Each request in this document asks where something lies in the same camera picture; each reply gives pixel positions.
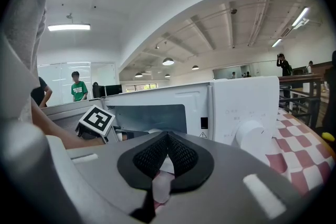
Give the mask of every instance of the black shirt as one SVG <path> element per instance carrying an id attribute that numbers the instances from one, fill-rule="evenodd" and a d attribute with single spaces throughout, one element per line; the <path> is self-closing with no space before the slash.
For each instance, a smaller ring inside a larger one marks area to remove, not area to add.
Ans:
<path id="1" fill-rule="evenodd" d="M 34 99 L 37 105 L 40 105 L 44 98 L 44 90 L 47 84 L 41 77 L 38 77 L 38 80 L 40 81 L 40 87 L 35 88 L 33 91 L 31 91 L 30 96 Z"/>
<path id="2" fill-rule="evenodd" d="M 282 68 L 282 76 L 290 76 L 290 72 L 289 72 L 289 63 L 287 62 L 287 60 L 281 61 L 278 59 L 277 61 L 277 67 L 281 67 Z"/>

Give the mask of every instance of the desk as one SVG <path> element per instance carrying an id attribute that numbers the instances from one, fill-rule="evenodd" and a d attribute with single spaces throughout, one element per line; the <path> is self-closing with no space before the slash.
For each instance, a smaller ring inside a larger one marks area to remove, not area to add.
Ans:
<path id="1" fill-rule="evenodd" d="M 336 161 L 335 152 L 321 137 L 282 109 L 278 111 L 277 129 L 265 158 L 265 163 L 292 182 L 302 195 L 324 184 Z M 163 171 L 160 177 L 167 184 L 173 179 Z M 154 186 L 153 192 L 156 191 L 160 190 Z M 154 201 L 157 214 L 164 204 Z"/>

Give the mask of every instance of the yellow object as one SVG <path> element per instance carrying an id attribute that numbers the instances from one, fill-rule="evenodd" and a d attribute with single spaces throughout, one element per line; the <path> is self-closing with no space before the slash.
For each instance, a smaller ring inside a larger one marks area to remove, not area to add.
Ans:
<path id="1" fill-rule="evenodd" d="M 333 137 L 330 133 L 322 133 L 322 138 L 330 142 L 335 141 L 335 137 Z"/>

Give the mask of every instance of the person in green shirt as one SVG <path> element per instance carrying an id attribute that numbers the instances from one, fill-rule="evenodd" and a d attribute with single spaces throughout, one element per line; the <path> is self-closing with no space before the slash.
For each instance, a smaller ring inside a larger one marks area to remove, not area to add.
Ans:
<path id="1" fill-rule="evenodd" d="M 83 81 L 79 80 L 79 72 L 74 71 L 71 74 L 74 84 L 71 86 L 71 94 L 73 95 L 73 101 L 82 101 L 86 100 L 88 95 L 88 89 L 85 86 Z"/>

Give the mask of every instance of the person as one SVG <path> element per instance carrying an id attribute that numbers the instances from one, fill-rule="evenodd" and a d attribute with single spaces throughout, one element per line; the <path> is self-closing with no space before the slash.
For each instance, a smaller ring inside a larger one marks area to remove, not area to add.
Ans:
<path id="1" fill-rule="evenodd" d="M 309 64 L 307 65 L 307 73 L 308 74 L 313 74 L 312 72 L 311 72 L 311 67 L 313 66 L 313 61 L 309 61 Z"/>
<path id="2" fill-rule="evenodd" d="M 332 53 L 332 67 L 327 69 L 324 78 L 329 86 L 329 102 L 322 120 L 323 131 L 336 136 L 336 50 Z"/>
<path id="3" fill-rule="evenodd" d="M 285 55 L 279 54 L 277 60 L 277 67 L 282 68 L 282 76 L 290 76 L 290 66 L 288 61 L 285 59 Z"/>
<path id="4" fill-rule="evenodd" d="M 35 87 L 40 87 L 37 82 L 36 56 L 45 29 L 45 5 L 46 0 L 10 0 L 3 14 L 0 29 L 16 56 L 36 78 Z M 19 119 L 32 122 L 46 135 L 59 137 L 66 149 L 104 144 L 101 138 L 83 140 L 60 128 L 44 114 L 31 97 L 22 108 Z"/>
<path id="5" fill-rule="evenodd" d="M 285 55 L 283 54 L 278 54 L 278 60 L 277 60 L 277 67 L 281 67 L 282 68 L 282 76 L 290 76 L 290 66 L 288 61 L 285 59 Z M 290 98 L 290 91 L 283 89 L 284 91 L 284 97 L 285 98 Z"/>
<path id="6" fill-rule="evenodd" d="M 85 83 L 79 80 L 79 72 L 72 72 L 71 77 L 74 81 L 74 84 L 71 86 L 73 102 L 86 100 L 88 96 L 88 89 L 86 88 Z"/>
<path id="7" fill-rule="evenodd" d="M 30 96 L 34 99 L 34 101 L 40 108 L 46 108 L 47 102 L 50 99 L 53 91 L 43 80 L 43 78 L 38 77 L 38 80 L 40 82 L 40 87 L 35 88 L 33 91 L 31 91 Z"/>

